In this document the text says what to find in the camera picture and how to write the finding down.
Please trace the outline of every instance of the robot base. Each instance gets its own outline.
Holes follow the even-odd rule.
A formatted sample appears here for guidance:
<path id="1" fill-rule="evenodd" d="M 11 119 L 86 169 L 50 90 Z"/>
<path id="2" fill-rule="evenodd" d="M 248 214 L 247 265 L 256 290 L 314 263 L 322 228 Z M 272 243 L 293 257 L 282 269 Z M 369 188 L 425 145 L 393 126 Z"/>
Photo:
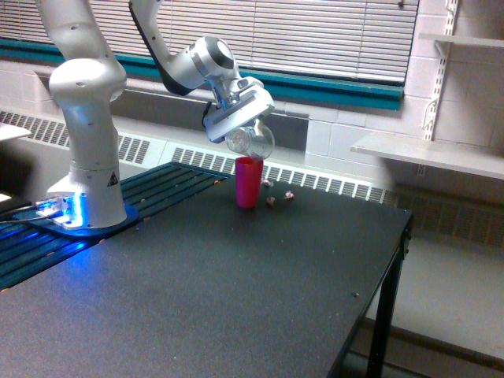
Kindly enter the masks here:
<path id="1" fill-rule="evenodd" d="M 115 226 L 105 228 L 81 228 L 78 230 L 68 230 L 58 224 L 55 224 L 50 219 L 32 220 L 28 223 L 37 228 L 43 228 L 48 232 L 69 236 L 75 239 L 105 239 L 123 231 L 126 228 L 129 228 L 139 219 L 139 212 L 134 206 L 124 205 L 124 210 L 126 210 L 125 220 Z M 23 220 L 37 216 L 38 214 L 36 211 L 29 210 L 16 214 L 14 218 L 17 220 Z"/>

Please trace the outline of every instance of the window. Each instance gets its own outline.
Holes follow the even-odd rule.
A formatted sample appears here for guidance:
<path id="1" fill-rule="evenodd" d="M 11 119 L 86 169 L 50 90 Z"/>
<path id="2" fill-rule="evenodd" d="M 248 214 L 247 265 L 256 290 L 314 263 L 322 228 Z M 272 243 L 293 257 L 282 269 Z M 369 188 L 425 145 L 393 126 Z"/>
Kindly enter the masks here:
<path id="1" fill-rule="evenodd" d="M 229 42 L 243 68 L 402 84 L 419 0 L 165 0 L 171 52 L 202 35 Z M 148 55 L 128 0 L 91 0 L 117 53 Z M 35 0 L 0 0 L 0 38 L 49 43 Z"/>

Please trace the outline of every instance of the warning label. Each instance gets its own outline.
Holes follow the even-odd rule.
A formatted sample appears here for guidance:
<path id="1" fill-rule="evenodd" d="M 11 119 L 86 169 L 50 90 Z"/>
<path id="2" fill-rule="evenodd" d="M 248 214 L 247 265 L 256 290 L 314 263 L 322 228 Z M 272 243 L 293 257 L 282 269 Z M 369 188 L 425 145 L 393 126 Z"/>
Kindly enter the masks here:
<path id="1" fill-rule="evenodd" d="M 119 180 L 117 179 L 116 173 L 112 171 L 112 176 L 110 176 L 109 184 L 107 185 L 107 187 L 112 187 L 117 183 L 119 183 Z"/>

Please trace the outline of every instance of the table leg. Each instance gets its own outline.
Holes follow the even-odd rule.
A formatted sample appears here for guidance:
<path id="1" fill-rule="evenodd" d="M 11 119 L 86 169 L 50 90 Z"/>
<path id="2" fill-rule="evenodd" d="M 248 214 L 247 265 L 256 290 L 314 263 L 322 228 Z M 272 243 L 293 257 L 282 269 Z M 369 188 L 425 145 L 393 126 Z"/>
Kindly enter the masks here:
<path id="1" fill-rule="evenodd" d="M 385 351 L 388 336 L 391 331 L 392 316 L 394 315 L 395 297 L 401 276 L 402 260 L 404 258 L 404 243 L 396 254 L 390 270 L 387 273 L 380 292 L 380 301 L 376 311 L 375 328 L 372 335 L 371 352 L 369 354 L 367 378 L 380 378 L 384 366 Z"/>

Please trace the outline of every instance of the small object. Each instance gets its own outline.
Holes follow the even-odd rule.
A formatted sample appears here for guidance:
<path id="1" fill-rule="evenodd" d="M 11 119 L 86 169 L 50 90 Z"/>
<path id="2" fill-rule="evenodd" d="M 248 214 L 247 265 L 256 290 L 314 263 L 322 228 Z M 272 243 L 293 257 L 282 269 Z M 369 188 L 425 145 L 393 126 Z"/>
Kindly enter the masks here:
<path id="1" fill-rule="evenodd" d="M 259 199 L 263 160 L 238 157 L 235 160 L 236 201 L 244 209 L 254 208 Z"/>
<path id="2" fill-rule="evenodd" d="M 284 198 L 285 199 L 294 199 L 294 193 L 292 193 L 291 191 L 286 191 Z"/>
<path id="3" fill-rule="evenodd" d="M 275 205 L 275 197 L 269 196 L 266 198 L 266 205 L 269 207 L 274 207 Z"/>
<path id="4" fill-rule="evenodd" d="M 262 180 L 262 184 L 265 186 L 265 187 L 273 187 L 273 182 L 272 181 L 269 181 L 268 179 L 264 179 Z"/>

